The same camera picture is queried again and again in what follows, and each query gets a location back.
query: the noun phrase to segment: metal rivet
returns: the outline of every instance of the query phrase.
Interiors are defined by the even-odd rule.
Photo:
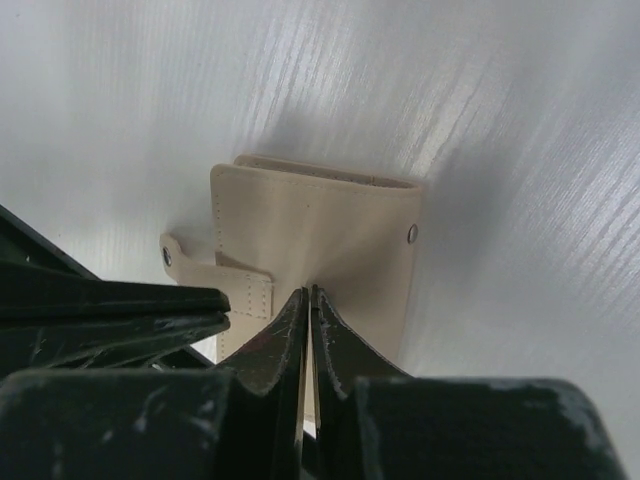
[[[167,267],[171,266],[171,254],[169,253],[169,249],[167,247],[162,248],[162,259],[164,260],[164,264]]]
[[[413,225],[411,225],[411,228],[409,229],[409,234],[407,235],[407,242],[409,242],[409,245],[411,245],[413,242],[416,241],[417,238],[418,238],[418,226],[414,223]]]

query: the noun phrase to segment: white surface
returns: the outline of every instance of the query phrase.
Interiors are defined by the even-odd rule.
[[[639,14],[5,0],[0,203],[105,278],[166,282],[158,235],[210,228],[238,153],[424,178],[405,365],[568,378],[640,476]]]

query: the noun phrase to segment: wallet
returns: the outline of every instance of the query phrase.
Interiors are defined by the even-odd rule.
[[[265,328],[295,289],[314,284],[358,335],[394,362],[421,196],[421,185],[406,180],[241,155],[211,170],[215,265],[192,260],[164,234],[165,270],[180,285],[228,295],[231,327],[217,336],[216,362]],[[311,383],[305,419],[313,421]]]

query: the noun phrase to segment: beige wallet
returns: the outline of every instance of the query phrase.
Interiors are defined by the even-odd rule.
[[[215,265],[160,239],[180,285],[229,296],[231,328],[216,361],[266,327],[300,286],[324,288],[346,323],[390,361],[397,358],[411,283],[422,188],[387,177],[242,155],[211,170]],[[311,361],[307,379],[311,379]],[[305,419],[314,420],[307,381]]]

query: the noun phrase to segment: wallet strap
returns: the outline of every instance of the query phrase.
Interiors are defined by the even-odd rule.
[[[271,320],[273,281],[268,275],[197,262],[168,233],[160,237],[160,250],[165,272],[178,284],[217,288],[229,297],[232,313]]]

